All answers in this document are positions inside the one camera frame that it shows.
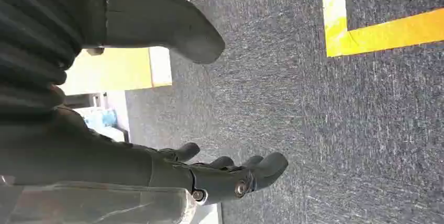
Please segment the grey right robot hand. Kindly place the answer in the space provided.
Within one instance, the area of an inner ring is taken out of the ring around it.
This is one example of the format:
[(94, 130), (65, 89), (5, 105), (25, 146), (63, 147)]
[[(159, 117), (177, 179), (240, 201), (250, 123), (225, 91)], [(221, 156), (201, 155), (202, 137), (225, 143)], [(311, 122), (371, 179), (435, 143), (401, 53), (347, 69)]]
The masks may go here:
[(18, 185), (177, 187), (203, 204), (272, 185), (288, 165), (281, 153), (240, 166), (226, 156), (189, 164), (194, 143), (156, 150), (116, 142), (63, 105), (60, 85), (83, 49), (153, 46), (210, 64), (225, 42), (186, 0), (1, 0), (1, 174)]

